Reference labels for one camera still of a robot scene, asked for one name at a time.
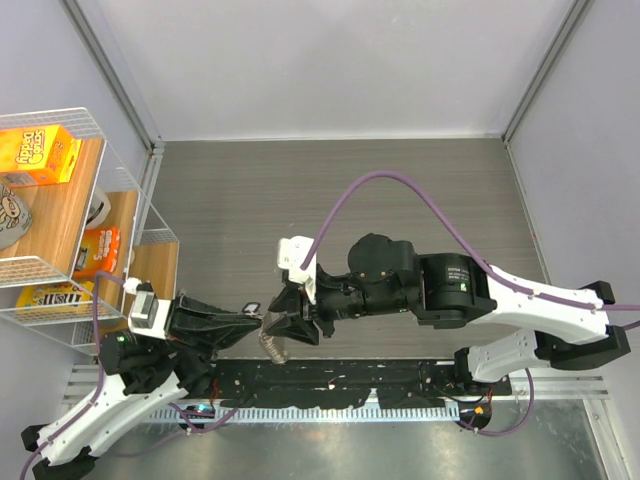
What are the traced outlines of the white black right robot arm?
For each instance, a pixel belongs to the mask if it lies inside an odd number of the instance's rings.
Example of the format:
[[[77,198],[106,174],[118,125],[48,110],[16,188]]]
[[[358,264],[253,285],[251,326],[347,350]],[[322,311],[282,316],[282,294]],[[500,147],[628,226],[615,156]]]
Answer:
[[[302,265],[313,244],[283,238],[277,265],[283,290],[270,306],[266,333],[309,345],[335,332],[339,320],[409,312],[421,325],[458,329],[501,324],[513,334],[454,355],[455,387],[473,394],[486,384],[528,368],[598,369],[630,353],[625,330],[610,323],[613,300],[605,282],[578,290],[508,276],[458,253],[419,255],[409,241],[379,234],[361,237],[349,250],[349,270],[325,272]]]

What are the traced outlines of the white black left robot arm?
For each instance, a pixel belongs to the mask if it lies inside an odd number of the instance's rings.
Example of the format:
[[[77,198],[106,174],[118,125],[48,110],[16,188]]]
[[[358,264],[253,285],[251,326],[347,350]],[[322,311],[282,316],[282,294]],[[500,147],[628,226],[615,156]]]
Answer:
[[[21,434],[25,472],[37,479],[81,479],[121,436],[155,410],[218,392],[214,360],[262,324],[259,304],[217,308],[184,294],[135,295],[128,326],[104,335],[96,387],[63,417]]]

